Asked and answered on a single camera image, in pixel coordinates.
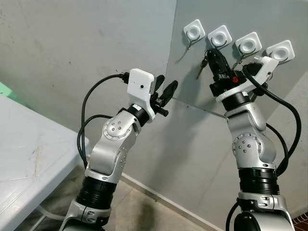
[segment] metal key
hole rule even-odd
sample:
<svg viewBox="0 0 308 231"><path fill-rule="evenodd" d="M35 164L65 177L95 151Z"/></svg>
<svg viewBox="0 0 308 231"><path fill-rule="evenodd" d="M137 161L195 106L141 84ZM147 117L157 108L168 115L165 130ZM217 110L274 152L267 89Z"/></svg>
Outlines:
<svg viewBox="0 0 308 231"><path fill-rule="evenodd" d="M198 79L199 76L201 75L201 72L202 72L203 68L206 67L207 63L208 63L207 56L204 56L204 58L203 58L203 60L202 60L202 62L201 62L201 65L200 65L201 68L200 68L200 71L198 72L197 79Z"/></svg>

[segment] wall mount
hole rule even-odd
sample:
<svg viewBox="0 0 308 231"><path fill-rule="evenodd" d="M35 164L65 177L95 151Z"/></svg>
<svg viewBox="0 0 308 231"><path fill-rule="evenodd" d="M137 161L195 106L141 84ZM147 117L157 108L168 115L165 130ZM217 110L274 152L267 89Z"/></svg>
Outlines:
<svg viewBox="0 0 308 231"><path fill-rule="evenodd" d="M235 41L241 56L247 56L262 49L262 44L256 32L251 32Z"/></svg>
<svg viewBox="0 0 308 231"><path fill-rule="evenodd" d="M267 56L276 59L280 63L295 58L295 53L290 40L285 40L265 49Z"/></svg>
<svg viewBox="0 0 308 231"><path fill-rule="evenodd" d="M187 49L189 50L190 47L193 45L193 42L196 42L205 37L205 31L201 25L199 19L194 20L193 22L189 23L183 29L187 40L189 41L189 46Z"/></svg>
<svg viewBox="0 0 308 231"><path fill-rule="evenodd" d="M232 37L225 25L208 33L207 38L214 48L222 48L232 42Z"/></svg>

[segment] tiled floor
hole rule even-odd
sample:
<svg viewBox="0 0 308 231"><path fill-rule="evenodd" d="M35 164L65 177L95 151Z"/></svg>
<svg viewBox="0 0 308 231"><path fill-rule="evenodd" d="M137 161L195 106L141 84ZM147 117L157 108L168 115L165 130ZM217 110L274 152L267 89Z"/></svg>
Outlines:
<svg viewBox="0 0 308 231"><path fill-rule="evenodd" d="M64 215L81 181L79 177L72 177L63 182L43 203L44 207ZM105 226L107 231L204 231L201 227L122 181L119 182L114 193L112 208L109 223ZM34 212L16 231L28 231L39 217L40 213ZM59 221L45 219L36 230L56 231L60 225Z"/></svg>

